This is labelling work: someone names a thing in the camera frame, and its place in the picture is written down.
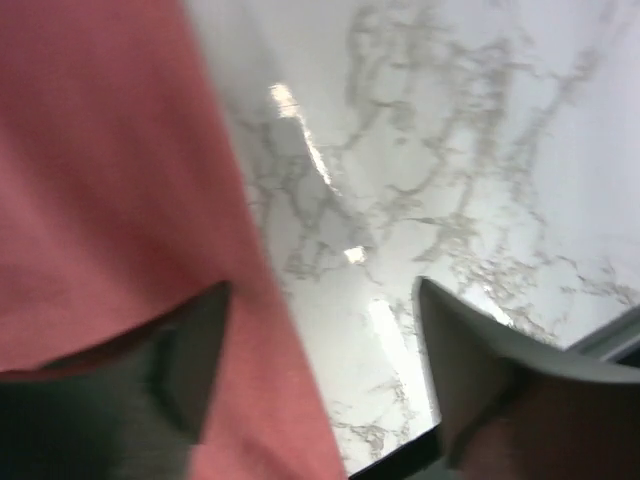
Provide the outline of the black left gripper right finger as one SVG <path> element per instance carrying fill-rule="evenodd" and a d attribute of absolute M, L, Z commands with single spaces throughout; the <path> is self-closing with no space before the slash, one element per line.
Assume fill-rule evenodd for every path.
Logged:
<path fill-rule="evenodd" d="M 415 298 L 447 473 L 638 477 L 639 367 L 543 343 L 427 278 Z"/>

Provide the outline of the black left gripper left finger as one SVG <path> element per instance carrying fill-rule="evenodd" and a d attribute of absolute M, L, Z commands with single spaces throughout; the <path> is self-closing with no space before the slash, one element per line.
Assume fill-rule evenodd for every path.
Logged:
<path fill-rule="evenodd" d="M 1 375 L 4 479 L 184 479 L 214 398 L 230 287 Z"/>

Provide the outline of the salmon pink t-shirt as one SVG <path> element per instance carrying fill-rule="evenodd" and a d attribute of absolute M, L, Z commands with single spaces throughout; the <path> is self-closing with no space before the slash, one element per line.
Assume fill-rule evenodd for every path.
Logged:
<path fill-rule="evenodd" d="M 184 479 L 346 473 L 180 1 L 1 5 L 1 375 L 230 287 Z"/>

